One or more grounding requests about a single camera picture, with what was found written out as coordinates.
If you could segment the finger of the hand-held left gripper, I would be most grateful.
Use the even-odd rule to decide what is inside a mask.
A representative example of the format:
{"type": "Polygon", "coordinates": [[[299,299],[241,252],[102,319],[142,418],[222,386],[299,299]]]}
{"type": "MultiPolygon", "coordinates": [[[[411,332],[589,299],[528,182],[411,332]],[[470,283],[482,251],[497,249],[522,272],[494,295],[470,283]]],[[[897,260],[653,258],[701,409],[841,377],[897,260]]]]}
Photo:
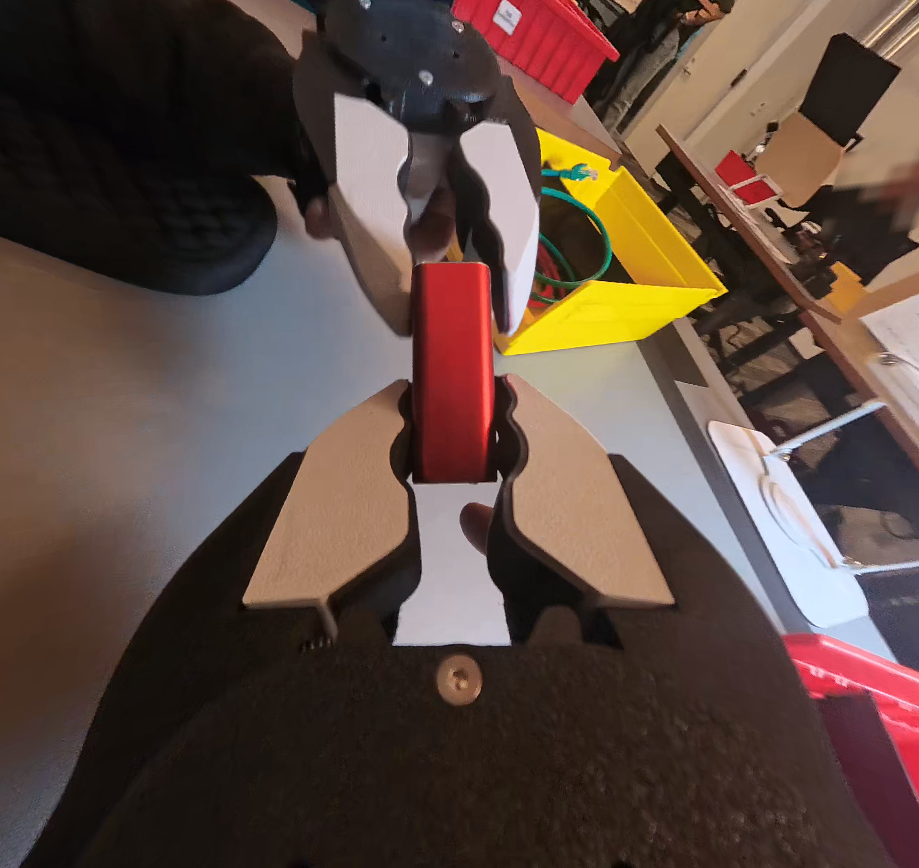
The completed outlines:
{"type": "Polygon", "coordinates": [[[370,100],[336,93],[332,216],[370,304],[399,337],[411,336],[415,265],[409,229],[426,201],[405,194],[410,132],[370,100]]]}
{"type": "Polygon", "coordinates": [[[490,277],[493,319],[513,335],[524,318],[536,271],[538,188],[533,188],[512,128],[484,120],[451,152],[457,237],[462,259],[490,277]]]}

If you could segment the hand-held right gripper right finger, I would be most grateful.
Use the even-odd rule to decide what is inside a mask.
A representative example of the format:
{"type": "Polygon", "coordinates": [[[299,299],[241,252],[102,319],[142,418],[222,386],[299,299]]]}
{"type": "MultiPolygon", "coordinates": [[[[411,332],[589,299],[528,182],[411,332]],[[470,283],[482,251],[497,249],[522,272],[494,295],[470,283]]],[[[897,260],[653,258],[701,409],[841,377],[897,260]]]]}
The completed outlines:
{"type": "Polygon", "coordinates": [[[546,609],[667,609],[672,590],[609,455],[591,433],[515,374],[495,382],[499,492],[487,530],[489,575],[510,634],[546,609]]]}

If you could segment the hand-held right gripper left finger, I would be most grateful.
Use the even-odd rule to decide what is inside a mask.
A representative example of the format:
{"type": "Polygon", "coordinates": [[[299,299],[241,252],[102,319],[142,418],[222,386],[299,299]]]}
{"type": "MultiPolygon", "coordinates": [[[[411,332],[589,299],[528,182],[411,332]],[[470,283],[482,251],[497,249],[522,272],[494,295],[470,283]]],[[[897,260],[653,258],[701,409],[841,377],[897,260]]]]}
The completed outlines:
{"type": "Polygon", "coordinates": [[[310,608],[331,637],[352,606],[398,619],[422,573],[410,407],[399,379],[310,443],[244,592],[247,609],[310,608]]]}

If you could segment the red network switch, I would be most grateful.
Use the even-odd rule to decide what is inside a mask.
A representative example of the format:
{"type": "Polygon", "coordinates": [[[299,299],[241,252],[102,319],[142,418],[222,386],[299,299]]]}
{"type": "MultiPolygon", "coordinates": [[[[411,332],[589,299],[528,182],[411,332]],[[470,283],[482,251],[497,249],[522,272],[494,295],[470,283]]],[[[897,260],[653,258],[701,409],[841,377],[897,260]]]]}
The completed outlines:
{"type": "Polygon", "coordinates": [[[480,263],[416,265],[411,298],[414,480],[494,481],[489,269],[480,263]]]}

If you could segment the yellow plastic bin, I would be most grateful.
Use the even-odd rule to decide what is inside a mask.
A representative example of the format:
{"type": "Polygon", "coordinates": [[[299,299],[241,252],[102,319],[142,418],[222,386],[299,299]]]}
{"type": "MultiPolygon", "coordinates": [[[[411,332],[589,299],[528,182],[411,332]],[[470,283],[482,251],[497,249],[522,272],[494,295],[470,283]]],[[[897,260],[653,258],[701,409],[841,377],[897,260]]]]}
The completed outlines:
{"type": "Polygon", "coordinates": [[[537,267],[506,356],[637,342],[726,289],[639,182],[608,159],[538,129],[537,267]]]}

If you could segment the smooth red plastic bin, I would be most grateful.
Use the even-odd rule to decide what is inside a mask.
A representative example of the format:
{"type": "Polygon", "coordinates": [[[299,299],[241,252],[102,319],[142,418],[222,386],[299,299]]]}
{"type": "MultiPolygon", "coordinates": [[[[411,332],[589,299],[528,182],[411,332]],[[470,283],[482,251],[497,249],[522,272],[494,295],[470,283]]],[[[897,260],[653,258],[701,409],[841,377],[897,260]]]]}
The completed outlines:
{"type": "Polygon", "coordinates": [[[824,634],[784,644],[856,805],[899,867],[918,865],[918,675],[824,634]]]}

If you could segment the person's left hand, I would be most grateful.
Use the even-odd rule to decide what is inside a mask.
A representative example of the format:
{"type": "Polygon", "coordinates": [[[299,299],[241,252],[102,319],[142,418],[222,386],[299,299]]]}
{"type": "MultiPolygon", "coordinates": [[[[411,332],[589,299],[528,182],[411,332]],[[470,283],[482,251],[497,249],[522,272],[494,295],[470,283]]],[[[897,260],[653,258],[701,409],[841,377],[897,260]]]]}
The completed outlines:
{"type": "MultiPolygon", "coordinates": [[[[305,230],[310,237],[319,241],[337,238],[335,222],[324,196],[314,197],[301,210],[305,230]]],[[[438,187],[428,199],[421,216],[410,224],[405,233],[414,260],[417,263],[442,260],[455,230],[455,196],[447,187],[438,187]]]]}

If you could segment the person's right hand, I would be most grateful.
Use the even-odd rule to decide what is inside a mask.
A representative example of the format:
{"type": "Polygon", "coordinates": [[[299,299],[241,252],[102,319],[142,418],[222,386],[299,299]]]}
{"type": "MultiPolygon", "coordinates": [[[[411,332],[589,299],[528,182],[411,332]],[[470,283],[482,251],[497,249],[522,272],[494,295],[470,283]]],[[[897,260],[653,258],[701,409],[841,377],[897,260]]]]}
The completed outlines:
{"type": "Polygon", "coordinates": [[[493,507],[479,502],[470,502],[460,511],[460,529],[470,546],[482,556],[487,555],[489,529],[493,519],[493,507]]]}

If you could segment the ribbed red plastic bin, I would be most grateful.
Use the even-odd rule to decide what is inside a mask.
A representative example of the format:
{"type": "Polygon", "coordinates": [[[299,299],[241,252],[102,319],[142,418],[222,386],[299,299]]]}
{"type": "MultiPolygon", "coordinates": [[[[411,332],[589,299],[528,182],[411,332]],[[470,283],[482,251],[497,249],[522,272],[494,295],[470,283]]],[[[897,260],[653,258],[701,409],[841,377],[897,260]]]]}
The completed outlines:
{"type": "Polygon", "coordinates": [[[574,104],[618,52],[573,0],[454,0],[457,19],[493,51],[574,104]]]}

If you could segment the black mesh chair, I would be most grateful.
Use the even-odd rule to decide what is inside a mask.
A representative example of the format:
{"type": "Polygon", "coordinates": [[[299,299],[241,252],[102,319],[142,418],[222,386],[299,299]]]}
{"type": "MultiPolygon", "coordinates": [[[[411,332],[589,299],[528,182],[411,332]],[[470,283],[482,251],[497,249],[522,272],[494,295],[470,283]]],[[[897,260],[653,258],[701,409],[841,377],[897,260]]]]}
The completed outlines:
{"type": "Polygon", "coordinates": [[[243,284],[277,231],[255,178],[2,93],[2,239],[138,288],[206,297],[243,284]]]}

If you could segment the instruction sheet on stand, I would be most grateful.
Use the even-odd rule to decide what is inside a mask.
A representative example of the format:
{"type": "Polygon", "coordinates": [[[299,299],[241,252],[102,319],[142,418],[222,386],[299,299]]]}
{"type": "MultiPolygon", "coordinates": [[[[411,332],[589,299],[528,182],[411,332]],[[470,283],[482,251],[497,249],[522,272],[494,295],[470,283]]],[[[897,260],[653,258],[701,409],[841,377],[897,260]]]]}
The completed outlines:
{"type": "Polygon", "coordinates": [[[917,466],[917,375],[882,362],[880,345],[860,322],[867,313],[917,294],[918,277],[913,272],[869,291],[853,311],[841,316],[840,323],[808,313],[814,340],[865,397],[859,407],[779,444],[749,426],[717,420],[706,426],[707,437],[787,592],[806,622],[818,630],[868,616],[861,578],[917,574],[916,560],[883,566],[845,556],[788,467],[794,450],[873,413],[879,414],[917,466]]]}

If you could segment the small red bin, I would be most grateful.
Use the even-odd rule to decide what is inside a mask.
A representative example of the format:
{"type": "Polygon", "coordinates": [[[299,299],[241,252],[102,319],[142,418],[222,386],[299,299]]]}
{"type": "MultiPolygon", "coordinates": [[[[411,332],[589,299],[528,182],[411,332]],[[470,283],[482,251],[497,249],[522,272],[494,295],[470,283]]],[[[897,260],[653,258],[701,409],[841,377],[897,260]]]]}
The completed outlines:
{"type": "Polygon", "coordinates": [[[780,188],[764,173],[754,167],[739,153],[730,150],[715,166],[718,179],[745,208],[755,208],[781,195],[780,188]]]}

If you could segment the wooden work table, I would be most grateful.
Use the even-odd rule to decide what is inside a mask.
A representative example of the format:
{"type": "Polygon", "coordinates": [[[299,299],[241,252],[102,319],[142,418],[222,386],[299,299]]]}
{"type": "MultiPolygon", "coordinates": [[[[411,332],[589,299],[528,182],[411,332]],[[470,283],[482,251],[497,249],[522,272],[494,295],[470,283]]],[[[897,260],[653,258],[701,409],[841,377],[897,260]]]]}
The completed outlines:
{"type": "Polygon", "coordinates": [[[659,208],[687,215],[698,230],[695,253],[726,289],[693,313],[695,332],[717,356],[718,370],[727,377],[784,344],[805,327],[808,312],[840,323],[838,311],[820,304],[835,281],[827,257],[795,254],[685,141],[662,125],[656,132],[667,148],[656,167],[667,187],[659,208]]]}

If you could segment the small yellow bin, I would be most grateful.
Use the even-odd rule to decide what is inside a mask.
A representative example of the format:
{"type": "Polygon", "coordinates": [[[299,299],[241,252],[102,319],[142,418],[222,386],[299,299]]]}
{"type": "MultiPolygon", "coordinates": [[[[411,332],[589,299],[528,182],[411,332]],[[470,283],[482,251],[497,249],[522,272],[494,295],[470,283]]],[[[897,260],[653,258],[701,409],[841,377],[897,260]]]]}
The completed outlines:
{"type": "Polygon", "coordinates": [[[856,306],[867,296],[866,288],[860,276],[842,263],[830,266],[834,280],[831,292],[823,302],[834,313],[844,316],[853,311],[856,306]]]}

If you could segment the printed instruction sheet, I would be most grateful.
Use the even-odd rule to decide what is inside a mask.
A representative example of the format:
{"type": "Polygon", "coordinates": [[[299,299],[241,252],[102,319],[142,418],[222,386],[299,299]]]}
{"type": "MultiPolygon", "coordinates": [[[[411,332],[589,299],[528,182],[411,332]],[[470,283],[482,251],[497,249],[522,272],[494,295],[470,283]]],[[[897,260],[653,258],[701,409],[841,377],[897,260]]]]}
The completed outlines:
{"type": "Polygon", "coordinates": [[[860,318],[881,347],[885,364],[918,374],[918,295],[860,318]]]}

